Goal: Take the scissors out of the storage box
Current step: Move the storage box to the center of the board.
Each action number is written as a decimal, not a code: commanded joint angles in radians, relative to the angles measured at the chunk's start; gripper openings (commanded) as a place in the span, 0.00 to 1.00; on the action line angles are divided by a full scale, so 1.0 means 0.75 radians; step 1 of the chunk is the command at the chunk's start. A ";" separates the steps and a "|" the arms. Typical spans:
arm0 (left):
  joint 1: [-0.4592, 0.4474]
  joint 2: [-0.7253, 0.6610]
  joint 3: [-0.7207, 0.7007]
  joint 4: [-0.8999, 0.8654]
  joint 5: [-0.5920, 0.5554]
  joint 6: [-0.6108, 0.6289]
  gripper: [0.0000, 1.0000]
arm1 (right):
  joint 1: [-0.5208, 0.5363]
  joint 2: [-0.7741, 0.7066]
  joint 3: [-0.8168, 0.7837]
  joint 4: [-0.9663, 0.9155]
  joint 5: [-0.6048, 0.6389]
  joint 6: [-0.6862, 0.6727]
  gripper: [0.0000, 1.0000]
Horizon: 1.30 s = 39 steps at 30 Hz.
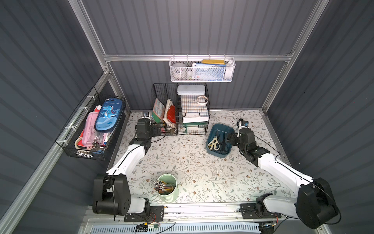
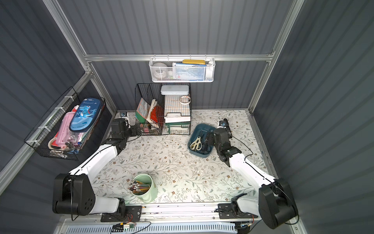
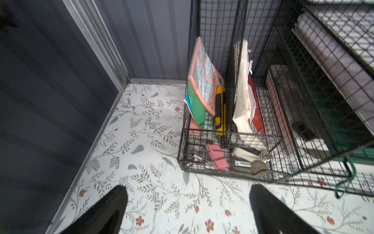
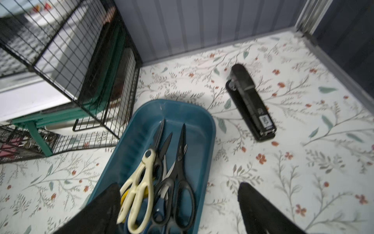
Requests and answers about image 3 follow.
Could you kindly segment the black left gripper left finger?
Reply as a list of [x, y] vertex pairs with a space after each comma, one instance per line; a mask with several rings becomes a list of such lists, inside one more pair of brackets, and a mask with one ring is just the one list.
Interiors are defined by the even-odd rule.
[[62, 233], [118, 234], [127, 204], [126, 187], [117, 185]]

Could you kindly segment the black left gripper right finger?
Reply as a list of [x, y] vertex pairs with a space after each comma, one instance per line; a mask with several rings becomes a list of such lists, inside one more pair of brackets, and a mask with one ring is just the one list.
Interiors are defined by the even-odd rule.
[[263, 185], [251, 187], [249, 200], [259, 234], [317, 234]]

